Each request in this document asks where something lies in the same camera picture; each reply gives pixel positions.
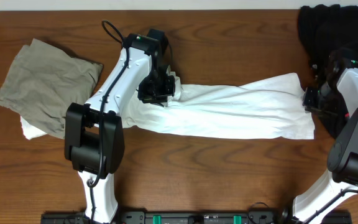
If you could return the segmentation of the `white printed t-shirt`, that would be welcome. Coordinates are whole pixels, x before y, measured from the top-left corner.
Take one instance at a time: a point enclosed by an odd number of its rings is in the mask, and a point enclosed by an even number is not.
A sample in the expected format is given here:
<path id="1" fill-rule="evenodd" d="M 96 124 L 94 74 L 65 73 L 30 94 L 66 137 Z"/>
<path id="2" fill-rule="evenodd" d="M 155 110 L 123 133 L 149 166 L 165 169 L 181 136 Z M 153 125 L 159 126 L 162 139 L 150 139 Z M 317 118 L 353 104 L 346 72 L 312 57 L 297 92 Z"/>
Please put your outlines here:
<path id="1" fill-rule="evenodd" d="M 314 122 L 302 105 L 296 73 L 242 86 L 182 84 L 165 107 L 133 95 L 122 112 L 124 128 L 223 139 L 313 139 Z"/>

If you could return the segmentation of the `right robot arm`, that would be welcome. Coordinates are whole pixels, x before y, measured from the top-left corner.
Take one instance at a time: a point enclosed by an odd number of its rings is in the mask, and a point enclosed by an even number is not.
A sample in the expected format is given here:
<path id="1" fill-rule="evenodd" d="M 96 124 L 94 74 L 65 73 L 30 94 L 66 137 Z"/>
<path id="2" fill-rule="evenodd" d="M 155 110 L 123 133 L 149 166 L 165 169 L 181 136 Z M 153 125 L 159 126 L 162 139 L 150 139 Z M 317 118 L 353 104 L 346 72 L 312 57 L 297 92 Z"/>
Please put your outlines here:
<path id="1" fill-rule="evenodd" d="M 327 169 L 282 213 L 282 223 L 350 223 L 349 215 L 333 210 L 358 195 L 358 50 L 342 47 L 329 55 L 317 77 L 318 86 L 308 87 L 305 110 L 332 123 L 335 142 L 329 150 Z"/>

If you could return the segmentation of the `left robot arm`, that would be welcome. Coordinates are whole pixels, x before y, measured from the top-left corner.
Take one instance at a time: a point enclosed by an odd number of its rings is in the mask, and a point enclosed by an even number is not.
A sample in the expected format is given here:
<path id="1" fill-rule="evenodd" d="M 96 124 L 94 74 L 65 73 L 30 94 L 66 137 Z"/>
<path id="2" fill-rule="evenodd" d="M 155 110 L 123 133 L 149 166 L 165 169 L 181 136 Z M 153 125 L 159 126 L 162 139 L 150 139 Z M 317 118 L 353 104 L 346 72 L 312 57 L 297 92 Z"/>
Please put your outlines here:
<path id="1" fill-rule="evenodd" d="M 163 106 L 175 94 L 175 79 L 163 62 L 168 47 L 161 30 L 129 34 L 102 87 L 84 104 L 72 103 L 67 109 L 64 155 L 85 188 L 83 223 L 111 223 L 117 212 L 113 180 L 125 149 L 123 111 L 132 96 Z"/>

